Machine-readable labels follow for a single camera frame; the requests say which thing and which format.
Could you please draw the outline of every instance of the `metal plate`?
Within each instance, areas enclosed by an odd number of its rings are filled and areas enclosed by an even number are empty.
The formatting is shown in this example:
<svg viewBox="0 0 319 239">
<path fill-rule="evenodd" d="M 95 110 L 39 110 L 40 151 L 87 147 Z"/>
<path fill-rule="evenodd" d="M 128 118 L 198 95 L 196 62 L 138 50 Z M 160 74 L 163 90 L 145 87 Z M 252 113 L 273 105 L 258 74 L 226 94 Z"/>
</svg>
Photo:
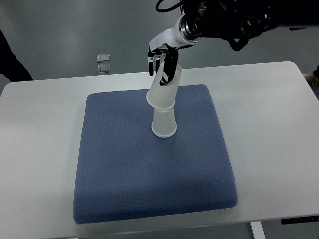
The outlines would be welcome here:
<svg viewBox="0 0 319 239">
<path fill-rule="evenodd" d="M 109 62 L 110 61 L 110 54 L 100 54 L 98 55 L 97 62 Z"/>
<path fill-rule="evenodd" d="M 110 72 L 110 64 L 99 64 L 98 65 L 98 73 L 108 73 Z"/>
</svg>

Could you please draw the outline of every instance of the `blue cushion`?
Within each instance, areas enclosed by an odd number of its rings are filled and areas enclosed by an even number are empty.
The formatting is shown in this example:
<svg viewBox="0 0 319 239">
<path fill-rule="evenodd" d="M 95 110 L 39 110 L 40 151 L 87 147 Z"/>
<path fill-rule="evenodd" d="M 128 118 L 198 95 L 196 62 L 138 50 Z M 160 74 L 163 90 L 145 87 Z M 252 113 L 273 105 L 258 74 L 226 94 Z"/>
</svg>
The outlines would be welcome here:
<svg viewBox="0 0 319 239">
<path fill-rule="evenodd" d="M 207 87 L 178 88 L 177 131 L 169 138 L 152 132 L 147 91 L 88 96 L 74 192 L 76 223 L 237 204 L 233 171 Z"/>
</svg>

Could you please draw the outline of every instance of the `frosted plastic cup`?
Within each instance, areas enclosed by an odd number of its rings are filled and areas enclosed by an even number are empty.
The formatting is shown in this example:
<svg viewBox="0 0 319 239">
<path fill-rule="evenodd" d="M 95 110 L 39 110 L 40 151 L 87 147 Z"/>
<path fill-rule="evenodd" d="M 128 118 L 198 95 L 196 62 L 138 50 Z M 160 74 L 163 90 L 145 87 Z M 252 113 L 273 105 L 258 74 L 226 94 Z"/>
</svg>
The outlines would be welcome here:
<svg viewBox="0 0 319 239">
<path fill-rule="evenodd" d="M 164 62 L 159 66 L 150 90 L 146 95 L 148 103 L 160 110 L 167 110 L 175 105 L 175 97 L 180 81 L 182 69 L 177 65 L 174 78 L 167 85 L 161 86 L 160 81 L 163 76 Z"/>
<path fill-rule="evenodd" d="M 156 136 L 161 138 L 171 137 L 175 134 L 176 129 L 174 107 L 168 110 L 154 108 L 152 131 Z"/>
</svg>

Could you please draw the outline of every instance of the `white table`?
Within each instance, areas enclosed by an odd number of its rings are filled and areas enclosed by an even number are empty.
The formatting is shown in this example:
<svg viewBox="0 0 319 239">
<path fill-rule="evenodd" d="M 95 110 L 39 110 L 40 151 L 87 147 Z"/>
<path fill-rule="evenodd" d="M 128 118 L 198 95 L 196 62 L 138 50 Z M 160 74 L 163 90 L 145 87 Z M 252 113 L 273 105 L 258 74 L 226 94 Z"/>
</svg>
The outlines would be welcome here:
<svg viewBox="0 0 319 239">
<path fill-rule="evenodd" d="M 0 97 L 0 238 L 43 239 L 319 214 L 319 102 L 294 63 L 185 69 L 206 84 L 235 175 L 225 210 L 77 225 L 73 193 L 86 98 L 146 89 L 148 73 L 8 84 Z"/>
</svg>

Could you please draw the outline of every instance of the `robotic arm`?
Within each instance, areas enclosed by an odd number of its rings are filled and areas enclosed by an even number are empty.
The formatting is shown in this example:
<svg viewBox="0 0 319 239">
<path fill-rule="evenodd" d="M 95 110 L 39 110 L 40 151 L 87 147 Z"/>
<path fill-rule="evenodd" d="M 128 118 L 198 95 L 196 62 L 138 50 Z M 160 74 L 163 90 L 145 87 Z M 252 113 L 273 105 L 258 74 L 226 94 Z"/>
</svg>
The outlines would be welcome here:
<svg viewBox="0 0 319 239">
<path fill-rule="evenodd" d="M 182 16 L 173 28 L 167 29 L 150 41 L 148 60 L 149 72 L 156 72 L 160 56 L 164 56 L 164 73 L 160 85 L 170 82 L 175 73 L 178 50 L 195 45 L 203 37 L 221 38 L 229 42 L 234 51 L 240 51 L 249 39 L 278 26 L 290 30 L 319 25 L 319 1 L 303 0 L 284 2 L 282 0 L 180 0 L 167 12 L 178 7 Z"/>
</svg>

